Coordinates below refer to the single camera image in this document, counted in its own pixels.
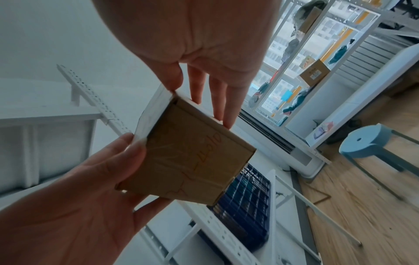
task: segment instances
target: fingernail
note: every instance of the fingernail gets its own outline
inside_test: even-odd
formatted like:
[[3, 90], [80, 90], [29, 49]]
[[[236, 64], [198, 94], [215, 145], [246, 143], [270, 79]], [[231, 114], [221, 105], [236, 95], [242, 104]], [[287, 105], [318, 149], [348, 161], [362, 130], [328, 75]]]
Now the fingernail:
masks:
[[145, 149], [145, 143], [144, 140], [138, 140], [135, 143], [132, 143], [127, 150], [125, 150], [124, 155], [127, 158], [133, 158], [136, 157], [141, 153], [141, 150]]

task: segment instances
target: black grid container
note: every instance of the black grid container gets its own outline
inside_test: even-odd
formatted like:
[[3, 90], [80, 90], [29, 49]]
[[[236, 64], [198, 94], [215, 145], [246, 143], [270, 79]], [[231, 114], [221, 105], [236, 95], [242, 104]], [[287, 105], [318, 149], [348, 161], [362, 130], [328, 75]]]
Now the black grid container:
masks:
[[248, 164], [218, 204], [208, 208], [251, 252], [269, 237], [271, 183]]

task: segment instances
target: cardboard piece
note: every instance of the cardboard piece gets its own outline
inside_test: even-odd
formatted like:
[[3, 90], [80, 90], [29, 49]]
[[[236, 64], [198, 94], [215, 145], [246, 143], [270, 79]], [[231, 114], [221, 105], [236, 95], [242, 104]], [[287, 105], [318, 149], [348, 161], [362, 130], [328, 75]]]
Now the cardboard piece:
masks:
[[214, 205], [256, 152], [191, 100], [160, 86], [134, 141], [147, 138], [141, 167], [117, 189]]
[[311, 10], [310, 14], [307, 16], [306, 20], [304, 20], [304, 22], [301, 24], [298, 31], [304, 34], [307, 33], [321, 13], [322, 13], [321, 9], [314, 7]]
[[307, 69], [298, 76], [298, 79], [312, 87], [317, 85], [328, 73], [330, 73], [329, 68], [327, 68], [321, 60], [317, 60], [307, 67]]

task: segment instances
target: blue stool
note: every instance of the blue stool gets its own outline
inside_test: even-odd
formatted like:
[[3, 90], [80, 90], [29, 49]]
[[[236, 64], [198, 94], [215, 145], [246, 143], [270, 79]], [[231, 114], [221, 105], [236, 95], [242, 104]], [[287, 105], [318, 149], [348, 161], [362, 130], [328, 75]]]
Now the blue stool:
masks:
[[410, 138], [409, 136], [401, 134], [398, 131], [392, 130], [382, 124], [377, 124], [365, 126], [351, 132], [340, 145], [339, 153], [341, 153], [349, 162], [351, 162], [354, 166], [359, 168], [368, 177], [380, 184], [388, 192], [393, 194], [397, 199], [403, 200], [402, 197], [397, 195], [385, 184], [376, 179], [373, 175], [371, 175], [367, 170], [361, 167], [354, 160], [354, 158], [365, 158], [368, 156], [375, 155], [376, 157], [378, 157], [397, 171], [402, 172], [406, 169], [419, 177], [418, 167], [412, 165], [406, 160], [384, 149], [384, 146], [388, 143], [392, 134], [400, 136], [406, 140], [409, 140], [419, 145], [418, 140]]

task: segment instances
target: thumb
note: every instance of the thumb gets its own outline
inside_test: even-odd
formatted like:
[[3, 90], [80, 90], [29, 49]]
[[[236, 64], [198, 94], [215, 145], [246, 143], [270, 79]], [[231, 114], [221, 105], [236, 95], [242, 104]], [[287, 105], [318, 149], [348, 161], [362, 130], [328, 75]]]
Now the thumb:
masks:
[[69, 178], [72, 180], [71, 186], [79, 194], [97, 194], [113, 189], [116, 184], [135, 173], [144, 161], [145, 154], [144, 142], [137, 141], [124, 152], [76, 173]]
[[163, 63], [140, 56], [140, 59], [150, 67], [160, 82], [170, 91], [178, 89], [183, 83], [183, 73], [178, 62]]

